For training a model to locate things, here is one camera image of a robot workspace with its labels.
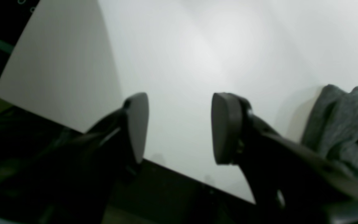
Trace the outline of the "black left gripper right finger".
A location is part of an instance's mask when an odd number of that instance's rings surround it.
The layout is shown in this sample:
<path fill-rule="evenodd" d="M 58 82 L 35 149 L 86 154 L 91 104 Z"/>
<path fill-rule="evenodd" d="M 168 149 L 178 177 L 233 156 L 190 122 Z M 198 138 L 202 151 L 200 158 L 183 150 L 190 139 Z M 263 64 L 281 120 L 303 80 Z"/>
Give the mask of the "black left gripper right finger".
<path fill-rule="evenodd" d="M 246 98 L 214 93 L 213 154 L 237 165 L 263 224 L 358 224 L 358 180 L 278 134 Z"/>

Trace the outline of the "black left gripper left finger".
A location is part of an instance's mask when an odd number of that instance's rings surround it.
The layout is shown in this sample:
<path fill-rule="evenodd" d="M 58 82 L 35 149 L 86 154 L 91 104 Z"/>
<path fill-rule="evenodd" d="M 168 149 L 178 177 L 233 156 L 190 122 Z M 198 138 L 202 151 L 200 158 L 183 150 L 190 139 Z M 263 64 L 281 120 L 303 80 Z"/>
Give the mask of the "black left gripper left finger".
<path fill-rule="evenodd" d="M 149 99 L 140 92 L 87 133 L 43 151 L 0 181 L 0 218 L 23 224 L 99 224 L 115 180 L 142 163 Z"/>

